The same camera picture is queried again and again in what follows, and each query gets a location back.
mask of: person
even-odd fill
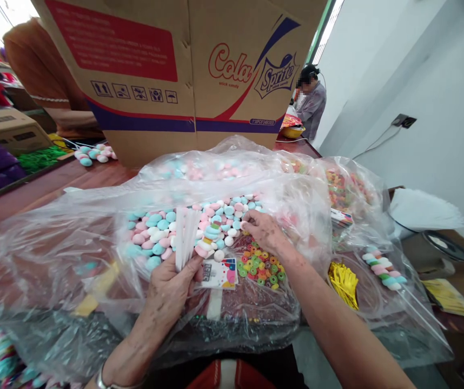
[[[326,88],[320,83],[318,74],[319,70],[314,65],[306,65],[297,82],[297,88],[300,88],[306,96],[297,108],[297,116],[302,120],[302,125],[306,129],[302,137],[308,138],[310,143],[317,135],[320,119],[326,108]]]
[[[59,136],[85,143],[104,138],[41,19],[15,26],[3,42],[10,66],[36,104],[55,121]]]
[[[288,280],[311,331],[342,387],[414,387],[376,336],[297,252],[270,215],[250,210],[244,220],[244,229],[250,232],[261,247],[276,253],[286,269]],[[144,310],[131,333],[115,348],[99,374],[88,383],[87,389],[105,388],[110,385],[136,387],[142,382],[156,350],[180,317],[187,295],[194,285],[194,279],[201,276],[199,270],[202,260],[201,257],[194,257],[177,274],[172,256],[153,270]],[[281,379],[286,378],[291,371],[291,366],[284,365],[281,367],[284,373],[280,374],[281,370],[278,370],[277,366],[265,359],[263,363],[270,365],[270,368],[275,370],[276,377]],[[220,386],[218,373],[216,370],[210,381],[205,381],[201,373],[194,379],[193,384],[187,387],[225,387]],[[236,384],[238,375],[240,373],[235,374]],[[163,383],[165,387],[174,387]],[[259,380],[254,385],[243,380],[241,385],[238,384],[236,387],[303,385],[279,385],[277,382],[262,383]]]

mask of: cardboard box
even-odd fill
[[[37,122],[18,110],[0,109],[0,145],[17,157],[52,146]]]
[[[234,133],[272,148],[326,4],[32,2],[128,167]]]

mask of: bracelet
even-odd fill
[[[118,385],[115,385],[115,384],[111,384],[110,386],[107,386],[104,381],[102,380],[102,369],[104,369],[104,365],[105,365],[106,362],[104,362],[101,366],[101,368],[98,370],[98,373],[97,373],[97,378],[95,379],[95,385],[97,385],[97,387],[99,389],[137,389],[139,387],[141,387],[142,385],[144,385],[145,383],[145,377],[144,379],[138,384],[138,385],[133,385],[133,386],[118,386]]]

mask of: cable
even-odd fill
[[[324,77],[324,73],[319,72],[319,74],[322,76],[322,79],[324,80],[324,89],[327,91],[328,88],[327,88],[327,86],[326,86],[326,78]]]
[[[299,138],[296,140],[276,140],[275,143],[293,143],[293,142],[298,142],[300,140],[307,140],[309,142],[308,138]]]
[[[371,147],[372,147],[376,142],[378,142],[378,141],[382,138],[382,136],[384,136],[384,135],[387,133],[387,131],[389,131],[392,127],[394,127],[393,124],[391,124],[391,125],[383,132],[383,134],[380,135],[380,136],[378,137],[377,140],[375,140],[373,143],[371,143],[371,145],[370,145],[368,148],[366,148],[365,151],[362,151],[360,154],[358,154],[357,156],[355,156],[355,157],[353,157],[353,158],[351,158],[351,159],[358,158],[359,156],[365,154],[366,152],[373,151],[373,150],[379,148],[382,144],[384,144],[384,143],[387,142],[388,140],[391,140],[391,139],[394,138],[396,135],[398,135],[398,133],[400,132],[400,130],[401,130],[401,128],[402,128],[401,126],[399,126],[399,127],[398,127],[398,130],[397,130],[394,134],[392,134],[390,137],[388,137],[387,139],[385,139],[382,143],[380,143],[380,144],[374,146],[373,148],[371,148]]]

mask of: electrical outlet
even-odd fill
[[[401,113],[398,116],[396,116],[396,119],[393,120],[391,125],[395,127],[410,128],[410,126],[412,126],[416,120],[417,119],[411,116]]]

